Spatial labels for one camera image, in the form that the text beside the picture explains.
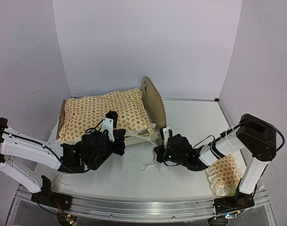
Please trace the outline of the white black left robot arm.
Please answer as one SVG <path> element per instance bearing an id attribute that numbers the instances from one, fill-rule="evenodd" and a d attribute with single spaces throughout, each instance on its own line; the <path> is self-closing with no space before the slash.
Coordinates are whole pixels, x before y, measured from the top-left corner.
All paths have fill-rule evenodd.
<path id="1" fill-rule="evenodd" d="M 32 201 L 46 206 L 69 204 L 72 197 L 52 191 L 51 180 L 38 175 L 16 158 L 43 164 L 58 172 L 82 174 L 97 170 L 112 154 L 124 155 L 125 129 L 116 129 L 116 121 L 103 119 L 101 128 L 89 128 L 74 145 L 52 144 L 22 136 L 0 118 L 0 171 L 32 193 Z"/>

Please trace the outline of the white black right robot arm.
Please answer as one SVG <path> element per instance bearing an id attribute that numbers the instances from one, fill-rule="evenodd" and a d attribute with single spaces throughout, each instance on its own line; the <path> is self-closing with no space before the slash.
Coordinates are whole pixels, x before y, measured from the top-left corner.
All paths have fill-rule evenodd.
<path id="1" fill-rule="evenodd" d="M 161 128 L 160 133 L 162 144 L 154 148 L 154 153 L 156 161 L 167 167 L 183 166 L 190 171 L 200 172 L 235 153 L 250 152 L 250 161 L 246 163 L 235 193 L 214 200 L 217 213 L 253 207 L 259 180 L 269 162 L 285 145 L 285 137 L 279 129 L 247 113 L 241 116 L 237 125 L 223 131 L 218 137 L 209 135 L 209 143 L 203 139 L 192 146 L 181 134 L 173 135 L 169 127 Z"/>

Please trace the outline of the wooden pet bed frame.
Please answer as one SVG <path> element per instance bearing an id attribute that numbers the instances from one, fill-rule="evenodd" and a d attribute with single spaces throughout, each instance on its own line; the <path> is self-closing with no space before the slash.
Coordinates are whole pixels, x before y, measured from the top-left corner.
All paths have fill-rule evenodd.
<path id="1" fill-rule="evenodd" d="M 141 88 L 139 90 L 141 91 L 141 99 L 143 101 L 144 107 L 151 121 L 156 125 L 156 128 L 152 133 L 142 132 L 139 134 L 131 134 L 131 132 L 126 131 L 126 145 L 133 145 L 142 142 L 151 142 L 152 144 L 155 144 L 156 141 L 160 138 L 160 129 L 162 127 L 166 127 L 165 107 L 161 95 L 159 94 L 151 79 L 147 76 L 143 77 L 141 81 Z M 60 126 L 62 126 L 64 123 L 64 103 L 66 100 L 67 99 L 63 100 L 61 106 L 56 139 L 60 130 Z"/>

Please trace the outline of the duck print ruffled cushion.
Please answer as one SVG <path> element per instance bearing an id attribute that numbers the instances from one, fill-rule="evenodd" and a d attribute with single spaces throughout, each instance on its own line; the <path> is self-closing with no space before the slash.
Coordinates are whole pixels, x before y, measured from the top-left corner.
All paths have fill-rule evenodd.
<path id="1" fill-rule="evenodd" d="M 118 114 L 116 129 L 125 129 L 131 134 L 154 132 L 151 121 L 138 88 L 114 91 L 101 96 L 70 98 L 64 103 L 64 123 L 60 126 L 57 143 L 76 144 L 89 128 L 96 127 L 109 111 Z"/>

